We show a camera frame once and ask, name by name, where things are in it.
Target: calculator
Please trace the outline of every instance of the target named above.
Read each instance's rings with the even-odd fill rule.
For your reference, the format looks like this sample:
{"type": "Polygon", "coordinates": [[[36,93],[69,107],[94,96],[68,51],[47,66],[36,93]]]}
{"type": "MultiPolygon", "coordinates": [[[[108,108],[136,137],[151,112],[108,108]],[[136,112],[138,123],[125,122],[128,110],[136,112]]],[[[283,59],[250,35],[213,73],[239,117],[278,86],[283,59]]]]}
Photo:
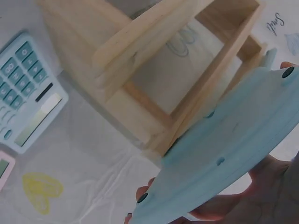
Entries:
{"type": "Polygon", "coordinates": [[[7,181],[15,165],[15,159],[10,155],[0,151],[0,191],[7,181]]]}
{"type": "Polygon", "coordinates": [[[29,33],[0,53],[0,142],[23,154],[68,101],[29,33]]]}

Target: white surface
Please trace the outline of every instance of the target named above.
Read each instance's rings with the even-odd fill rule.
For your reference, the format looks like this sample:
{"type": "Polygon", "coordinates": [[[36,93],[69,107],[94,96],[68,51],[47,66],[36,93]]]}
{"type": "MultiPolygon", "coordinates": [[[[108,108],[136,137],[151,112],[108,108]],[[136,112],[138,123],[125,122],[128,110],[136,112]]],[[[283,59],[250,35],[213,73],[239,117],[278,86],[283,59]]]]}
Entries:
{"type": "Polygon", "coordinates": [[[33,36],[53,73],[58,75],[61,68],[34,0],[1,0],[0,49],[21,30],[27,30],[33,36]]]}
{"type": "MultiPolygon", "coordinates": [[[[53,69],[59,71],[43,25],[37,19],[38,12],[32,5],[27,7],[28,2],[31,0],[1,1],[0,45],[5,44],[18,29],[28,26],[38,37],[43,49],[49,52],[49,60],[53,63],[53,69]],[[20,20],[22,17],[20,15],[24,15],[24,18],[28,20],[20,20]],[[8,18],[19,22],[12,23],[8,18]]],[[[254,33],[262,41],[267,41],[271,47],[278,46],[280,51],[275,63],[275,68],[278,68],[283,60],[296,62],[296,57],[288,51],[283,37],[284,34],[291,33],[295,29],[299,31],[296,20],[292,18],[297,11],[291,6],[290,0],[285,1],[283,5],[279,0],[268,0],[268,2],[269,5],[260,23],[255,27],[254,33]],[[289,24],[288,27],[277,28],[278,37],[275,37],[266,27],[266,23],[272,20],[276,12],[281,13],[285,17],[286,24],[289,24]]],[[[144,7],[137,3],[129,7],[128,1],[123,6],[127,13],[134,13],[144,7]]],[[[207,49],[194,45],[190,52],[195,55],[195,59],[186,57],[178,59],[169,55],[168,49],[165,48],[155,59],[145,65],[148,66],[147,69],[143,68],[140,71],[146,70],[147,73],[144,71],[142,74],[152,75],[155,79],[161,72],[157,68],[161,64],[166,64],[168,66],[163,67],[163,71],[168,71],[166,74],[169,76],[174,75],[180,78],[182,71],[177,68],[184,65],[189,68],[188,72],[184,73],[185,89],[187,89],[188,85],[193,82],[192,78],[196,78],[194,74],[199,74],[197,70],[202,69],[202,67],[194,67],[192,60],[198,57],[204,67],[212,59],[211,56],[214,56],[215,52],[221,48],[219,42],[213,41],[205,33],[200,33],[199,37],[201,37],[198,39],[200,44],[206,42],[209,45],[207,49]]],[[[136,78],[135,81],[145,86],[144,80],[136,78]]],[[[157,91],[161,89],[159,85],[152,85],[152,87],[157,91]]],[[[137,187],[145,185],[148,179],[158,173],[158,169],[141,157],[139,150],[91,108],[75,90],[71,87],[67,89],[70,94],[69,104],[32,149],[17,158],[15,170],[3,191],[0,192],[1,224],[122,224],[126,213],[134,209],[137,187]],[[24,194],[22,176],[27,172],[43,172],[57,179],[64,186],[64,192],[59,198],[50,199],[48,215],[41,215],[35,211],[24,194]]],[[[152,89],[148,91],[152,91],[151,97],[155,98],[155,91],[152,89]]],[[[160,100],[159,103],[166,110],[171,110],[183,94],[183,91],[176,92],[176,98],[168,104],[163,103],[163,98],[156,100],[160,100]]],[[[298,134],[299,128],[297,127],[273,151],[273,154],[280,159],[290,160],[299,150],[298,134]]],[[[224,193],[241,192],[249,183],[250,179],[246,176],[224,193]]]]}

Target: finger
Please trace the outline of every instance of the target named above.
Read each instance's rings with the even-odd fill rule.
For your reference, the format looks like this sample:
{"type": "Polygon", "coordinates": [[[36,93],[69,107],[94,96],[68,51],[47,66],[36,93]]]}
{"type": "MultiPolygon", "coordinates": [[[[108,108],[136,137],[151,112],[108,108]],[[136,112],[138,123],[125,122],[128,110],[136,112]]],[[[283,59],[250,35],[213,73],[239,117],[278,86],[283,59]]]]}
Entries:
{"type": "Polygon", "coordinates": [[[234,209],[241,197],[242,195],[217,195],[190,214],[198,219],[220,220],[234,209]]]}
{"type": "Polygon", "coordinates": [[[222,221],[196,221],[191,222],[190,224],[222,224],[222,221]]]}
{"type": "Polygon", "coordinates": [[[131,218],[132,218],[132,213],[128,213],[128,216],[125,218],[124,224],[129,224],[131,218]]]}
{"type": "Polygon", "coordinates": [[[138,190],[136,191],[136,200],[138,201],[139,198],[141,198],[142,195],[144,195],[147,190],[149,189],[149,187],[141,187],[141,188],[138,188],[138,190]]]}
{"type": "Polygon", "coordinates": [[[290,68],[292,66],[298,67],[298,65],[296,65],[296,64],[292,64],[292,63],[289,63],[289,62],[282,62],[280,68],[284,69],[284,68],[290,68]]]}
{"type": "Polygon", "coordinates": [[[296,200],[299,200],[299,153],[290,164],[284,174],[285,187],[287,192],[296,200]]]}
{"type": "Polygon", "coordinates": [[[149,187],[152,185],[152,183],[154,182],[154,180],[155,180],[155,178],[152,178],[152,179],[149,180],[149,182],[148,182],[148,186],[149,187]]]}
{"type": "Polygon", "coordinates": [[[268,166],[278,162],[273,156],[268,155],[262,161],[260,161],[256,166],[254,166],[248,173],[252,180],[256,179],[259,174],[261,174],[268,166]]]}

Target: wooden frame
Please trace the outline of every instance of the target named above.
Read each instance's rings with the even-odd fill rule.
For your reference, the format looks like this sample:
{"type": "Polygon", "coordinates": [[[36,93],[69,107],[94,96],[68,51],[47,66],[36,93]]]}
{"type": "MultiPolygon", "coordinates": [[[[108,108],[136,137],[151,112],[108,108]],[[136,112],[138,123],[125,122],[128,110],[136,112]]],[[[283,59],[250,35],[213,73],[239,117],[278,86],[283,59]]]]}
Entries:
{"type": "Polygon", "coordinates": [[[63,68],[93,101],[162,156],[201,112],[232,59],[238,55],[243,65],[226,92],[265,51],[250,35],[264,7],[256,0],[162,0],[133,21],[104,0],[36,1],[63,68]],[[225,46],[167,114],[130,78],[193,17],[225,46]]]}

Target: wooden leg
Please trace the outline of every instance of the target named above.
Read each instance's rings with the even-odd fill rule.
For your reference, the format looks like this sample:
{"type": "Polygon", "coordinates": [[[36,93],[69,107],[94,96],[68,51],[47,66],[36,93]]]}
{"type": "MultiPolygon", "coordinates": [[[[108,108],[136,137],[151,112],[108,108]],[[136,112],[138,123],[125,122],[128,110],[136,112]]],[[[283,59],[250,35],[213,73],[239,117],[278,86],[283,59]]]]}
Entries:
{"type": "Polygon", "coordinates": [[[217,84],[222,72],[227,68],[232,59],[237,55],[263,10],[260,5],[255,12],[241,25],[214,61],[210,64],[198,82],[189,91],[187,96],[174,111],[175,124],[168,132],[151,140],[147,147],[163,156],[173,142],[186,130],[193,117],[200,112],[202,105],[213,88],[217,84]]]}
{"type": "Polygon", "coordinates": [[[252,58],[248,59],[247,61],[243,62],[243,64],[240,66],[240,68],[238,69],[238,71],[236,72],[236,75],[234,76],[234,78],[232,79],[232,81],[230,82],[230,84],[228,85],[227,89],[225,90],[224,94],[222,95],[221,98],[223,98],[228,92],[230,92],[236,85],[239,84],[239,82],[245,78],[246,74],[259,66],[266,48],[267,48],[267,44],[264,43],[261,45],[261,51],[259,53],[257,53],[256,55],[254,55],[252,58]]]}

